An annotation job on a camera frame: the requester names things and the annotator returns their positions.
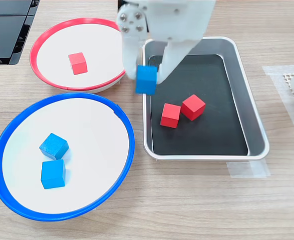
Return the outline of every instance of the screw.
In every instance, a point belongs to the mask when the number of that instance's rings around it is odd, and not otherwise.
[[[122,29],[121,29],[124,33],[127,33],[127,32],[129,32],[129,28],[128,27],[126,27],[126,26],[124,26]]]
[[[138,32],[141,32],[143,30],[143,27],[142,26],[137,26],[136,29],[137,29]]]
[[[137,12],[137,13],[135,14],[135,17],[139,20],[139,19],[141,19],[142,15],[141,15],[141,13]]]
[[[127,21],[127,15],[124,13],[120,15],[120,20],[122,20],[123,22]]]

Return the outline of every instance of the red rim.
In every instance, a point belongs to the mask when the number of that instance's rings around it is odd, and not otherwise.
[[[111,27],[111,28],[119,31],[119,28],[115,22],[109,21],[106,19],[100,19],[100,18],[76,18],[76,19],[61,22],[61,23],[53,26],[52,28],[48,29],[47,31],[45,31],[36,40],[36,42],[33,44],[31,51],[30,51],[31,68],[32,68],[33,72],[37,75],[37,77],[40,78],[43,82],[45,82],[55,88],[59,88],[59,89],[70,90],[70,91],[88,91],[88,90],[95,90],[95,89],[103,88],[103,87],[113,83],[114,81],[117,81],[122,76],[124,76],[125,70],[123,70],[118,76],[114,77],[113,79],[106,81],[106,82],[99,84],[99,85],[88,86],[88,87],[68,87],[68,86],[60,86],[60,85],[54,84],[51,81],[49,81],[48,79],[46,79],[41,74],[41,72],[39,71],[38,66],[37,66],[37,55],[38,55],[39,49],[41,48],[43,43],[50,36],[52,36],[54,33],[58,32],[64,28],[74,26],[74,25],[80,25],[80,24],[100,24],[100,25],[105,25],[105,26]]]

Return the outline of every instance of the blue rim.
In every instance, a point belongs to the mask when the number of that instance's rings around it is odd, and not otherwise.
[[[129,137],[129,151],[128,151],[126,164],[119,178],[114,183],[114,185],[103,196],[101,196],[99,199],[97,199],[93,203],[83,208],[80,208],[78,210],[65,212],[65,213],[47,214],[47,213],[32,211],[22,206],[20,203],[18,203],[16,199],[13,198],[13,196],[10,194],[5,184],[5,181],[3,179],[3,174],[2,174],[2,155],[3,155],[4,148],[6,146],[6,143],[9,137],[14,132],[14,130],[29,115],[31,115],[35,111],[39,110],[40,108],[48,104],[51,104],[60,100],[64,100],[64,99],[73,99],[73,98],[91,99],[91,100],[101,102],[107,105],[108,107],[110,107],[111,109],[113,109],[114,113],[122,120],[123,124],[125,125],[127,129],[128,137]],[[54,221],[61,221],[61,220],[75,218],[77,216],[80,216],[82,214],[89,212],[90,210],[93,210],[94,208],[102,204],[107,198],[109,198],[117,190],[117,188],[120,186],[120,184],[122,183],[122,181],[124,180],[124,178],[126,177],[130,169],[130,166],[133,160],[134,149],[135,149],[135,140],[134,140],[133,128],[131,126],[131,123],[128,117],[126,116],[126,114],[123,112],[123,110],[118,105],[114,104],[112,101],[98,95],[94,95],[91,93],[82,93],[82,92],[63,93],[63,94],[58,94],[58,95],[45,98],[39,102],[36,102],[30,107],[26,108],[17,117],[15,117],[10,122],[10,124],[5,128],[5,130],[2,132],[0,136],[0,199],[8,208],[13,210],[15,213],[28,219],[44,221],[44,222],[47,222],[47,221],[54,222]]]

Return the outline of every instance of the tape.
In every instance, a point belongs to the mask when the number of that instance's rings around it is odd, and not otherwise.
[[[271,175],[265,159],[227,162],[227,167],[233,179],[263,179]]]

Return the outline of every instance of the wooden block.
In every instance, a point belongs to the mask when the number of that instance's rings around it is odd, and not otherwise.
[[[160,125],[175,129],[178,125],[180,109],[180,106],[165,103],[163,106]]]
[[[153,95],[157,85],[157,68],[155,66],[138,66],[136,93]]]
[[[82,52],[68,55],[74,75],[88,72],[87,63]]]
[[[50,157],[51,159],[58,160],[61,159],[66,153],[69,146],[66,140],[51,133],[41,144],[39,149],[44,155]]]
[[[188,97],[182,102],[181,113],[193,121],[205,110],[206,104],[196,95]]]
[[[41,168],[41,183],[44,189],[65,186],[66,168],[62,159],[44,161]]]

